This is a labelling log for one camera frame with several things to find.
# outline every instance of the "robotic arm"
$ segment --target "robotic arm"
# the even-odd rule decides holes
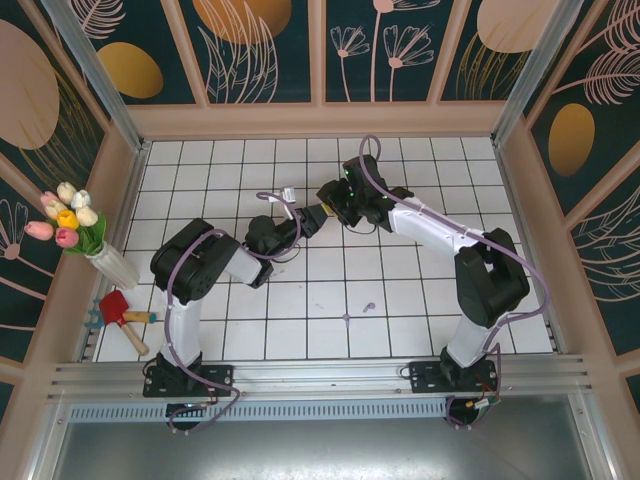
[[[457,297],[463,313],[453,339],[441,353],[438,375],[445,378],[450,391],[464,389],[469,378],[475,382],[475,367],[484,360],[484,346],[496,324],[529,293],[529,283],[518,262],[473,240],[468,234],[484,236],[515,252],[513,241],[501,229],[486,233],[467,229],[435,212],[427,215],[424,209],[428,207],[403,187],[396,187],[390,193],[416,205],[417,209],[395,202],[373,188],[359,160],[354,158],[345,162],[346,178],[327,183],[317,196],[342,224],[355,227],[364,217],[372,225],[404,235],[437,251],[455,265]],[[375,182],[388,190],[375,159],[366,155],[364,163]],[[327,218],[323,205],[297,209],[296,213],[301,236],[305,238],[311,238]],[[160,289],[166,291],[169,276],[187,248],[213,228],[204,220],[195,219],[161,247],[151,263],[151,271]],[[171,292],[174,307],[170,331],[173,348],[190,370],[198,372],[202,369],[198,341],[202,298],[213,288],[218,277],[226,272],[242,283],[259,288],[273,272],[270,261],[265,257],[275,256],[290,247],[296,231],[295,219],[276,225],[270,217],[259,216],[249,224],[244,246],[221,232],[218,236],[209,237],[187,259]],[[184,392],[182,395],[191,392],[189,386],[193,386],[192,383],[176,367],[166,343],[158,355],[157,365],[164,372],[166,382],[184,387],[178,389]]]
[[[372,179],[389,190],[371,155],[364,156],[364,164]],[[329,205],[342,224],[355,227],[365,217],[369,223],[406,236],[454,264],[463,313],[454,337],[440,355],[439,374],[454,391],[470,378],[475,381],[472,367],[484,359],[485,344],[493,329],[527,296],[529,282],[522,265],[469,234],[483,236],[515,253],[510,235],[499,228],[490,233],[466,228],[434,211],[426,215],[428,207],[402,187],[390,193],[417,208],[394,202],[371,185],[359,158],[349,160],[343,168],[346,178],[329,182],[318,192],[318,198]]]

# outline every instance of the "white tulip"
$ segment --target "white tulip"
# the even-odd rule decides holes
[[[73,196],[76,194],[76,189],[73,188],[69,182],[62,182],[58,185],[58,198],[67,205],[71,204]]]
[[[92,227],[98,222],[98,214],[89,207],[81,207],[76,210],[78,223],[83,227]]]
[[[71,208],[77,210],[82,207],[90,207],[91,206],[91,197],[89,196],[89,192],[86,190],[80,190],[76,192],[73,198],[71,199]]]
[[[47,214],[51,220],[57,220],[58,214],[63,210],[66,210],[67,207],[64,203],[59,202],[58,200],[51,200],[44,207],[44,213]]]

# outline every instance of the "wooden handle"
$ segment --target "wooden handle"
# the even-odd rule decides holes
[[[127,322],[154,323],[156,314],[150,312],[124,312],[122,314]]]
[[[142,343],[142,340],[138,338],[138,335],[136,335],[136,332],[134,332],[128,324],[125,323],[120,328],[122,329],[124,334],[127,337],[129,337],[129,341],[131,342],[131,345],[133,345],[133,348],[136,349],[136,351],[141,357],[144,357],[146,354],[149,353],[149,347],[147,347],[144,343]]]

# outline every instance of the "white vase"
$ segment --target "white vase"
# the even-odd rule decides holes
[[[121,290],[138,285],[140,274],[133,264],[107,242],[96,255],[85,255],[91,264]]]

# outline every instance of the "tulip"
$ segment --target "tulip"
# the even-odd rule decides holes
[[[57,220],[60,212],[64,212],[67,207],[60,200],[51,200],[44,207],[44,211],[51,220]]]
[[[47,222],[29,222],[24,227],[27,235],[46,242],[53,237],[53,226]]]
[[[73,248],[80,241],[80,235],[70,228],[59,228],[56,230],[56,243],[62,248]]]
[[[87,192],[86,190],[80,190],[79,192],[76,192],[71,199],[71,208],[73,208],[74,210],[90,206],[91,197],[89,196],[89,192]]]
[[[71,200],[73,200],[73,196],[76,194],[76,189],[73,188],[69,182],[62,182],[58,185],[58,197],[60,200],[67,204],[71,204]]]
[[[43,207],[46,207],[49,202],[53,200],[55,200],[56,202],[60,201],[60,199],[53,192],[44,192],[42,195],[40,195],[40,203],[42,203]]]
[[[89,207],[82,207],[76,210],[78,223],[83,227],[92,227],[98,222],[98,214]]]
[[[80,226],[80,223],[78,223],[78,219],[71,210],[63,210],[58,214],[58,225],[76,230]]]

